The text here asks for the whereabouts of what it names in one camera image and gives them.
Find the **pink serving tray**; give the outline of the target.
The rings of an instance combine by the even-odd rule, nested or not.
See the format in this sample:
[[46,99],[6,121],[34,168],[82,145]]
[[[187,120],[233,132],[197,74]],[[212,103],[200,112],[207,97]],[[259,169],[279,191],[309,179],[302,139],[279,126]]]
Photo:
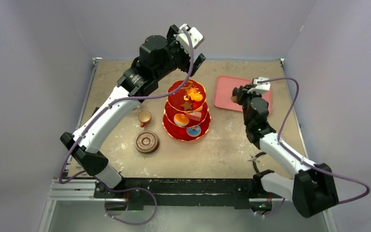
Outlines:
[[[267,77],[255,77],[253,79],[244,79],[232,76],[219,76],[216,81],[213,104],[217,108],[228,109],[242,112],[242,106],[233,103],[231,94],[234,88],[239,89],[240,86],[245,88],[246,85],[256,85],[258,82],[269,80]],[[259,97],[268,103],[269,115],[272,113],[272,87],[271,84],[263,83],[259,87],[255,87],[254,92],[247,95],[250,98]]]

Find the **blue frosted donut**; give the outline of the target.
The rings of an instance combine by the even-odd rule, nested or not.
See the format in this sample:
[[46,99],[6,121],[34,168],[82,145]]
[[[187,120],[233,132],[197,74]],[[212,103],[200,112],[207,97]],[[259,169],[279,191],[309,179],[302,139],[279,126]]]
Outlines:
[[191,128],[187,128],[186,132],[190,137],[198,137],[201,134],[201,127],[196,125]]

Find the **yellow frosted donut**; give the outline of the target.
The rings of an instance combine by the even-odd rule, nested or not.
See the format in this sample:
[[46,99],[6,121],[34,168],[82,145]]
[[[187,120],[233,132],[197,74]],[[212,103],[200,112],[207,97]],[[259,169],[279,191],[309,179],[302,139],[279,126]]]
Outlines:
[[186,127],[190,122],[188,116],[182,113],[176,113],[173,117],[173,120],[174,123],[180,127]]

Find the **brown star cookie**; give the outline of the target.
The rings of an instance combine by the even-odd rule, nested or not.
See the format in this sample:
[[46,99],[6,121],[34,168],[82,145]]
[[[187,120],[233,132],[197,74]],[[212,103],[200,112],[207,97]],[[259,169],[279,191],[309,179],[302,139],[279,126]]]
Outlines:
[[191,111],[193,110],[193,103],[192,102],[184,102],[181,107],[183,108],[184,111]]

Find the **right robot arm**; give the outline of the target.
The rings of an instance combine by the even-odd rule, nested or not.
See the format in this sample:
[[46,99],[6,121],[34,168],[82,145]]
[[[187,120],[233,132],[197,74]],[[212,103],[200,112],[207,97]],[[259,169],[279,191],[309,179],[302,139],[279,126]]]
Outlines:
[[331,168],[302,156],[285,145],[268,123],[268,102],[257,87],[245,85],[232,91],[231,100],[243,110],[246,137],[257,149],[266,152],[291,175],[282,177],[272,170],[253,176],[252,191],[263,197],[275,193],[293,203],[297,212],[309,218],[339,203]]

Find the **small copper cup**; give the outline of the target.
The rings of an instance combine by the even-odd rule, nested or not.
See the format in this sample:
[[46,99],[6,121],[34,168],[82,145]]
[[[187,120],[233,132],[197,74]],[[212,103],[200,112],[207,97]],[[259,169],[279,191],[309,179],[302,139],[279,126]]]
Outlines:
[[138,120],[140,122],[140,127],[144,128],[148,124],[150,124],[152,120],[152,114],[149,111],[141,111],[138,114]]

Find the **orange duck pastry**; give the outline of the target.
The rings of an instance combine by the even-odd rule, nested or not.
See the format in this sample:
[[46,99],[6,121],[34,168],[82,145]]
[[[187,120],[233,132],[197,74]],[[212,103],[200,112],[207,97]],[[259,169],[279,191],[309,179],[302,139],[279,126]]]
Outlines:
[[201,102],[204,100],[204,96],[198,91],[189,91],[187,95],[192,101],[195,102]]

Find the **pink layered cake slice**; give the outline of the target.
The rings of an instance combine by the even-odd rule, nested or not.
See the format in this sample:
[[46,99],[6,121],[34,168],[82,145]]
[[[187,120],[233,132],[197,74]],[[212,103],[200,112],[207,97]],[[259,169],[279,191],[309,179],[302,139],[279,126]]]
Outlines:
[[186,112],[185,114],[190,120],[201,121],[202,119],[202,113],[198,111]]

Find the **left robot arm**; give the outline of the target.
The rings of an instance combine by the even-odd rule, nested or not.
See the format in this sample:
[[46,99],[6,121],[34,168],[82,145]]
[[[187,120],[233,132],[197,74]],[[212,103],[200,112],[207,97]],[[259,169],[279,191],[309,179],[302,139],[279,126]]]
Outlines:
[[[170,26],[167,36],[147,37],[139,48],[139,55],[118,79],[101,107],[75,132],[62,134],[60,140],[68,149],[68,156],[106,185],[106,192],[112,197],[122,196],[125,185],[121,174],[100,152],[100,147],[118,123],[144,100],[168,97],[186,85],[206,60],[203,54],[194,57],[194,50],[203,41],[203,34],[188,24]],[[168,93],[153,96],[159,81],[177,69],[187,74],[180,85]]]

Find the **brown bread roll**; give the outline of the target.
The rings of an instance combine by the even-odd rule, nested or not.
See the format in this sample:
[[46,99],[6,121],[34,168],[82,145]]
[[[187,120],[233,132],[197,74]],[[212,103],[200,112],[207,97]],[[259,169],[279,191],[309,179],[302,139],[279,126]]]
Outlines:
[[239,89],[235,87],[232,91],[232,96],[230,97],[233,103],[238,103],[238,94],[239,94]]

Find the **red three-tier cake stand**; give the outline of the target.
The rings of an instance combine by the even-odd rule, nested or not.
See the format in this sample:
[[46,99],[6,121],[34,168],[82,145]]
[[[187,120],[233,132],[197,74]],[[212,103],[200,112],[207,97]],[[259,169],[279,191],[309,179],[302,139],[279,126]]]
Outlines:
[[181,89],[167,97],[162,124],[171,138],[183,142],[197,140],[208,132],[210,123],[211,115],[202,84],[188,80]]

